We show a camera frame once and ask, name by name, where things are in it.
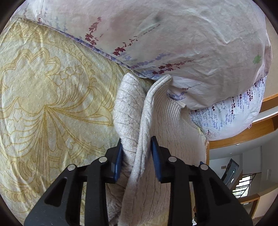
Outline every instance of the gold floral pattern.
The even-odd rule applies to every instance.
[[[23,222],[67,165],[117,144],[112,111],[129,71],[24,19],[12,18],[0,43],[0,192]]]

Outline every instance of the beige towel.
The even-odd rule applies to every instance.
[[[206,160],[205,137],[191,121],[189,110],[167,96],[170,81],[171,76],[166,75],[155,82],[142,103],[144,92],[137,78],[127,74],[117,94],[114,125],[123,144],[123,172],[127,175],[131,170],[119,226],[142,225],[168,211],[170,184],[160,184],[155,177],[152,136],[186,164],[198,166]]]

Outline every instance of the white wall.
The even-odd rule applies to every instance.
[[[237,164],[240,165],[240,155],[231,156],[221,159],[213,159],[209,161],[209,167],[221,178],[225,173],[226,169],[221,169],[222,166],[228,165],[230,159],[233,159]]]
[[[243,174],[260,173],[262,171],[261,146],[243,152],[242,157],[243,157],[243,163],[242,163]]]
[[[267,170],[271,175],[267,180]],[[278,183],[278,137],[262,145],[262,179],[260,190],[264,190]]]
[[[261,182],[262,174],[257,173],[254,179],[252,180],[252,183],[250,185],[248,195],[253,195],[258,192],[260,192],[260,182]]]
[[[277,194],[278,188],[260,197],[253,219],[265,215],[265,213],[268,211],[271,204],[273,203],[274,199],[276,198]]]

